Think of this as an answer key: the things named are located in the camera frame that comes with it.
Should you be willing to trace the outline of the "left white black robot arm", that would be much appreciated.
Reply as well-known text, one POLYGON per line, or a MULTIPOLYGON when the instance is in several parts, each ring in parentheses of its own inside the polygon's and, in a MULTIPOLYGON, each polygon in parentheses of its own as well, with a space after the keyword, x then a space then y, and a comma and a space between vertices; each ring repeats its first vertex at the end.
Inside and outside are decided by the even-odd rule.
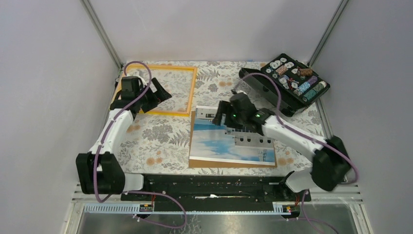
POLYGON ((137 199, 146 200, 150 185, 141 175, 126 175, 116 154, 136 114, 147 113, 172 96, 156 78, 145 83, 140 76, 123 77, 120 86, 98 140, 88 152, 76 157, 80 187, 84 194, 113 195, 132 190, 137 199))

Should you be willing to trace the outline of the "orange picture frame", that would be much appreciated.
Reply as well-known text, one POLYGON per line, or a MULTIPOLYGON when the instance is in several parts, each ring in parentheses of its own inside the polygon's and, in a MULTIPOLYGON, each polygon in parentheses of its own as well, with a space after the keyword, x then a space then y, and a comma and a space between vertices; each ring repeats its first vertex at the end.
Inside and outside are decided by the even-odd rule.
MULTIPOLYGON (((153 78, 156 78, 164 89, 172 95, 172 98, 159 103, 156 108, 146 112, 147 114, 184 117, 189 116, 197 79, 197 67, 144 64, 139 61, 129 62, 125 65, 124 70, 119 77, 115 94, 113 96, 113 101, 115 100, 116 93, 121 90, 121 79, 128 76, 138 76, 142 78, 143 83, 147 85, 143 94, 149 88, 151 88, 154 92, 156 91, 156 88, 151 81, 153 78)), ((138 101, 143 94, 131 103, 127 104, 124 108, 127 110, 127 108, 138 101)), ((115 115, 120 111, 122 111, 122 109, 114 109, 110 110, 110 113, 115 115)), ((144 113, 142 110, 137 113, 132 113, 131 110, 127 111, 129 111, 132 116, 144 113)))

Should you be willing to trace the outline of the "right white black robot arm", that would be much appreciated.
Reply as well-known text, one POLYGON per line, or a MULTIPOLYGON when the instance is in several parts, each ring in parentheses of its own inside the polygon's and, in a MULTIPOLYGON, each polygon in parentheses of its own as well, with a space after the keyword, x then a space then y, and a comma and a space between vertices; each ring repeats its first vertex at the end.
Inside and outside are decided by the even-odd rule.
POLYGON ((310 169, 292 171, 284 177, 279 193, 287 201, 311 188, 333 191, 352 167, 339 137, 312 135, 283 120, 278 113, 256 108, 245 93, 237 93, 228 101, 221 100, 212 122, 228 128, 245 128, 280 141, 312 161, 310 169))

